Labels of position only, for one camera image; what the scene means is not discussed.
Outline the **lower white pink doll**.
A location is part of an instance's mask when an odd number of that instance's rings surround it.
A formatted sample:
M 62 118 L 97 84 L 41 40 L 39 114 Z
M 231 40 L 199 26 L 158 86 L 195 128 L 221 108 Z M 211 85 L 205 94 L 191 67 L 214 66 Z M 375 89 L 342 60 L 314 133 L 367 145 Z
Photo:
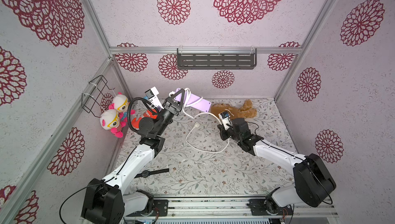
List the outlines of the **lower white pink doll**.
M 115 109 L 110 109 L 101 114 L 100 125 L 104 130 L 109 130 L 115 137 L 122 138 L 122 129 L 126 126 L 123 120 L 123 114 Z

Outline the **black wrist watch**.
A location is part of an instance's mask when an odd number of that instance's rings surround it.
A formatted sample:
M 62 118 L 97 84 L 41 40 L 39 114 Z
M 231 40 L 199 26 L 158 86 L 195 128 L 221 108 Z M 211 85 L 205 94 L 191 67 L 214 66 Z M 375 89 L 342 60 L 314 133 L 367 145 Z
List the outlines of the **black wrist watch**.
M 161 170 L 154 170 L 154 171 L 144 170 L 141 173 L 138 173 L 135 176 L 135 178 L 148 178 L 149 176 L 162 174 L 162 173 L 168 173 L 169 171 L 170 171 L 169 169 L 161 169 Z

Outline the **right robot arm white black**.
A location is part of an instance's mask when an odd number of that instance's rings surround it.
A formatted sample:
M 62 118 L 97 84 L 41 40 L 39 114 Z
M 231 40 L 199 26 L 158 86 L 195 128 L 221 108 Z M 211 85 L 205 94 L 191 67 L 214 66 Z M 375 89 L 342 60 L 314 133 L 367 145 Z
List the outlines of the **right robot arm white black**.
M 302 202 L 315 208 L 336 189 L 333 177 L 318 155 L 306 156 L 282 149 L 252 134 L 243 118 L 225 119 L 217 127 L 222 140 L 232 139 L 244 152 L 267 159 L 293 175 L 291 185 L 276 188 L 265 196 L 264 208 L 269 214 Z

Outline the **upper white pink doll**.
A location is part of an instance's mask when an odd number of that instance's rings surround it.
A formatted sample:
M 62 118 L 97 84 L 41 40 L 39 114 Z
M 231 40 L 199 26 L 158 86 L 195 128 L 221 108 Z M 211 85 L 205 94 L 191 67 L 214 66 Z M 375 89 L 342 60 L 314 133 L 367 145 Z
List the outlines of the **upper white pink doll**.
M 128 108 L 130 105 L 130 101 L 127 96 L 123 95 L 121 92 L 113 98 L 112 103 L 108 106 L 109 110 L 116 110 L 120 115 L 120 120 L 123 122 L 127 122 L 127 114 L 134 115 L 135 110 L 130 109 L 128 112 Z

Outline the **white pink doll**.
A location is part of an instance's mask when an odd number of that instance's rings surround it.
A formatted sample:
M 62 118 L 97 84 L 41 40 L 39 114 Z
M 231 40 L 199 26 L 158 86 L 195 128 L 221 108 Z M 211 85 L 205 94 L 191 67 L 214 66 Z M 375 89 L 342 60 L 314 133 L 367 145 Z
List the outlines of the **white pink doll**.
M 130 109 L 128 112 L 128 108 L 130 105 L 130 101 L 127 96 L 123 95 L 121 92 L 113 98 L 112 103 L 108 106 L 109 110 L 116 110 L 120 115 L 120 120 L 123 122 L 127 122 L 127 114 L 134 115 L 135 110 Z
M 110 109 L 101 114 L 100 125 L 104 130 L 109 130 L 115 137 L 122 138 L 122 129 L 126 126 L 123 120 L 123 114 L 115 109 Z

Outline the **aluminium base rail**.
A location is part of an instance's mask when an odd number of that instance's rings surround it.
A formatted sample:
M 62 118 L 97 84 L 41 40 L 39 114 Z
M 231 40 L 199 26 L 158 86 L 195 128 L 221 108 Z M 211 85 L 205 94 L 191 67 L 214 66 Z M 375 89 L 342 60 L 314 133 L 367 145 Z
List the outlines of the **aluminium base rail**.
M 168 215 L 159 217 L 166 219 L 232 219 L 232 218 L 264 218 L 290 221 L 295 218 L 338 218 L 334 206 L 320 205 L 316 208 L 305 203 L 291 204 L 294 213 L 291 216 L 263 215 L 253 216 L 246 205 L 250 199 L 265 199 L 264 196 L 219 196 L 219 197 L 157 197 L 154 199 L 166 199 L 169 201 Z M 122 219 L 139 217 L 127 217 L 131 214 L 125 212 Z

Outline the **brown plush toy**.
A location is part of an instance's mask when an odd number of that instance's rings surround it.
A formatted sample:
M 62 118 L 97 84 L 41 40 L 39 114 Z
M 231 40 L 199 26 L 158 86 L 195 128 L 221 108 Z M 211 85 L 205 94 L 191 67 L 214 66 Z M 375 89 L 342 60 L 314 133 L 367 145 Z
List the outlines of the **brown plush toy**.
M 231 120 L 237 118 L 252 119 L 257 116 L 257 109 L 254 108 L 253 102 L 250 99 L 245 100 L 241 107 L 234 107 L 226 103 L 216 103 L 211 106 L 210 111 L 217 117 L 220 113 L 227 111 L 230 114 Z

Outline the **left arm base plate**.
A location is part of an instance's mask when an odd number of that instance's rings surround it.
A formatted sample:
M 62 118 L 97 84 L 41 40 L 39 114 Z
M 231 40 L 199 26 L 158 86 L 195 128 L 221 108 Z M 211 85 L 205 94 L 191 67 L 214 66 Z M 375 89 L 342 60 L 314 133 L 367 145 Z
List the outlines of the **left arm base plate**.
M 154 199 L 150 211 L 139 211 L 127 215 L 127 217 L 165 217 L 168 215 L 169 201 L 166 199 Z

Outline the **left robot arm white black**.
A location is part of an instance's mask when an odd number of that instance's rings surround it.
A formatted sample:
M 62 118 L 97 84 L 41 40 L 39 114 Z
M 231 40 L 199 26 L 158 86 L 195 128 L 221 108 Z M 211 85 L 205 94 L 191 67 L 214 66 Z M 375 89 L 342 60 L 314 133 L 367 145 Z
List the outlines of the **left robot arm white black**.
M 125 192 L 139 172 L 160 153 L 165 142 L 161 135 L 182 112 L 184 104 L 185 90 L 181 88 L 163 101 L 160 111 L 152 111 L 153 117 L 142 118 L 138 128 L 127 118 L 129 128 L 141 136 L 139 144 L 112 173 L 103 179 L 92 179 L 84 188 L 82 218 L 94 224 L 118 224 L 130 214 L 153 212 L 152 194 L 143 190 L 129 195 Z

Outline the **orange clownfish plush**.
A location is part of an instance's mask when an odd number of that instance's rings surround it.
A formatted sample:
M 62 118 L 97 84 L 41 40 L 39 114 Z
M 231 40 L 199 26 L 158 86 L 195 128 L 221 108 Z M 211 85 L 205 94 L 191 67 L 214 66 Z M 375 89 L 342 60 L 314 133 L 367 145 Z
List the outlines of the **orange clownfish plush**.
M 143 113 L 143 116 L 142 117 L 138 117 L 138 118 L 133 118 L 132 120 L 131 120 L 131 124 L 132 124 L 132 126 L 133 126 L 133 128 L 134 129 L 139 129 L 139 123 L 140 123 L 140 121 L 143 119 L 143 118 L 147 118 L 147 117 L 149 117 L 149 118 L 152 118 L 152 119 L 156 119 L 157 118 L 157 115 L 154 113 L 152 113 L 151 111 L 149 111 L 149 110 L 146 110 L 144 113 Z

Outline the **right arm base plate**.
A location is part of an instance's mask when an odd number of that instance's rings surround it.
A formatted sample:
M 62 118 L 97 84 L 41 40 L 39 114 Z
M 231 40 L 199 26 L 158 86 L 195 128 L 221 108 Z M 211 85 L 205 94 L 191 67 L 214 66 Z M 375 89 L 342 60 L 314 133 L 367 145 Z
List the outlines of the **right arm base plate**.
M 249 207 L 253 216 L 291 216 L 294 213 L 291 205 L 279 207 L 274 202 L 266 199 L 253 198 L 246 205 Z

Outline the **dark grey wall shelf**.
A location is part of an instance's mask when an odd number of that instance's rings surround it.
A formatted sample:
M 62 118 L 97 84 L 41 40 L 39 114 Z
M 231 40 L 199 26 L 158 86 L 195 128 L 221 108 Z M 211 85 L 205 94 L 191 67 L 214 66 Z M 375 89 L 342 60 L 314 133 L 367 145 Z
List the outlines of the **dark grey wall shelf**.
M 177 49 L 180 70 L 252 70 L 257 66 L 254 53 L 183 53 Z

